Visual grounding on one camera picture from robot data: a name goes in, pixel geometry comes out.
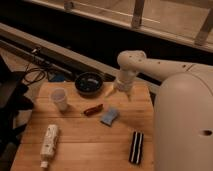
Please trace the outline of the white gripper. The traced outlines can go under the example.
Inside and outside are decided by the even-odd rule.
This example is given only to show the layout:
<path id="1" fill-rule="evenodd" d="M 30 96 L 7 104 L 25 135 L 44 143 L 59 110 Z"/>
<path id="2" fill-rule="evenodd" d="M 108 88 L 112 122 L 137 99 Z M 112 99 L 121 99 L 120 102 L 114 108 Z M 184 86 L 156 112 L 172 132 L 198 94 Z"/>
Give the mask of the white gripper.
<path id="1" fill-rule="evenodd" d="M 129 101 L 131 101 L 131 92 L 129 91 L 132 89 L 134 79 L 135 79 L 134 72 L 127 70 L 120 70 L 114 81 L 114 86 L 109 87 L 109 89 L 105 93 L 105 97 L 106 98 L 109 97 L 110 95 L 115 93 L 115 90 L 117 89 L 122 92 L 127 92 L 126 93 L 127 98 Z"/>

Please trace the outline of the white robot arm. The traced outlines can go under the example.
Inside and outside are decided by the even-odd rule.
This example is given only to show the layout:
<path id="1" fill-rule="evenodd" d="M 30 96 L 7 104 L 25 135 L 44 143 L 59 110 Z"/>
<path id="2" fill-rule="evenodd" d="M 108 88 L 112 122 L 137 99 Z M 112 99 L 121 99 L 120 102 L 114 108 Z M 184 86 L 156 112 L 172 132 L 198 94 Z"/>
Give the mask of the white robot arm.
<path id="1" fill-rule="evenodd" d="M 119 53 L 112 86 L 131 93 L 143 73 L 161 82 L 154 103 L 154 171 L 213 171 L 213 66 Z"/>

